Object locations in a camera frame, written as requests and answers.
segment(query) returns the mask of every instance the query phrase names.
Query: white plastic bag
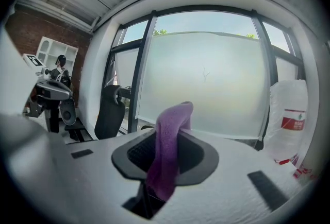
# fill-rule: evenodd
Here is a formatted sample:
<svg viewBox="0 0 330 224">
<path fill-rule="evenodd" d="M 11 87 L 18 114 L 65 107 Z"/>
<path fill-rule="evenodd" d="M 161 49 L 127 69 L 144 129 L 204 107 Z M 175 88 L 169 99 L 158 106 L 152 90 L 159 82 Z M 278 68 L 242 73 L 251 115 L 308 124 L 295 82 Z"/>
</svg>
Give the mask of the white plastic bag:
<svg viewBox="0 0 330 224">
<path fill-rule="evenodd" d="M 264 151 L 283 161 L 298 151 L 307 111 L 307 86 L 304 80 L 284 80 L 270 88 L 269 123 Z"/>
</svg>

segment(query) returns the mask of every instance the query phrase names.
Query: chair backrest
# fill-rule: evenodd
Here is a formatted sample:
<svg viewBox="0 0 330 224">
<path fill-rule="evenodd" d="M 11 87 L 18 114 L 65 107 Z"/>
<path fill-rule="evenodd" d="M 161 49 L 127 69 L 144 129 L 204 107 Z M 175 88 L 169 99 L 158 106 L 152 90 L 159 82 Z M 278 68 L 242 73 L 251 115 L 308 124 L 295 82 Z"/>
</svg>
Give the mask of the chair backrest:
<svg viewBox="0 0 330 224">
<path fill-rule="evenodd" d="M 119 85 L 102 89 L 100 113 L 95 125 L 95 135 L 101 139 L 116 137 L 125 115 L 125 105 L 118 99 Z"/>
</svg>

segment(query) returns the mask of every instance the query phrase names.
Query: blue sky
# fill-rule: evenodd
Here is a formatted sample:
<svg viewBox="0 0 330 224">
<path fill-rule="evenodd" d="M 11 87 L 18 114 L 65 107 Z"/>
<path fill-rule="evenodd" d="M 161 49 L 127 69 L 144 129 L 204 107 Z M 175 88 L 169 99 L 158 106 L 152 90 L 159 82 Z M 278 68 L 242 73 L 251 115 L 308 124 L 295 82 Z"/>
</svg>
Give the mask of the blue sky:
<svg viewBox="0 0 330 224">
<path fill-rule="evenodd" d="M 125 35 L 124 43 L 142 38 L 147 22 L 131 26 Z M 289 51 L 283 33 L 268 24 L 265 28 L 273 45 Z M 246 36 L 247 34 L 258 34 L 251 18 L 225 12 L 182 12 L 159 17 L 156 30 L 166 30 L 167 33 L 187 31 L 210 31 L 226 32 L 235 35 Z"/>
</svg>

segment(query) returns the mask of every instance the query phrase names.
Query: purple cloth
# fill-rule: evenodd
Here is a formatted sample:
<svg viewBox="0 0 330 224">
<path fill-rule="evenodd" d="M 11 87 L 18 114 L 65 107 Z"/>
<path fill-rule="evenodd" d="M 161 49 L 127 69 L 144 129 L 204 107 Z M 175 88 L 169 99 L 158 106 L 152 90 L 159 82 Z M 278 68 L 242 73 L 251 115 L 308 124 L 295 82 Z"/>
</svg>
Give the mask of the purple cloth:
<svg viewBox="0 0 330 224">
<path fill-rule="evenodd" d="M 185 101 L 164 110 L 156 121 L 155 159 L 148 170 L 146 183 L 157 197 L 167 201 L 174 192 L 177 162 L 177 134 L 179 129 L 190 129 L 193 104 Z"/>
</svg>

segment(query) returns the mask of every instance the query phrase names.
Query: person with black hair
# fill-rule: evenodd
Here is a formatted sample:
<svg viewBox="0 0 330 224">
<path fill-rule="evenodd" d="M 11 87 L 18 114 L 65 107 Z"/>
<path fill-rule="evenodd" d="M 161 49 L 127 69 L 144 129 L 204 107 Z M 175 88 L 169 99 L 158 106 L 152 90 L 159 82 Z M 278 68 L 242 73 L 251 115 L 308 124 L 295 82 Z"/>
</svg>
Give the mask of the person with black hair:
<svg viewBox="0 0 330 224">
<path fill-rule="evenodd" d="M 58 58 L 55 62 L 56 68 L 50 72 L 50 76 L 51 76 L 51 79 L 54 79 L 56 81 L 63 83 L 68 88 L 70 88 L 70 90 L 72 90 L 70 73 L 64 67 L 66 62 L 67 62 L 67 59 L 66 59 L 65 55 L 58 56 Z M 50 131 L 54 132 L 54 133 L 59 132 L 59 123 L 58 123 L 59 104 L 60 104 L 60 101 L 54 100 L 54 102 L 52 103 L 52 106 L 51 106 L 51 117 L 49 119 L 49 126 L 50 126 Z M 75 134 L 70 133 L 70 138 L 76 140 L 77 136 Z"/>
</svg>

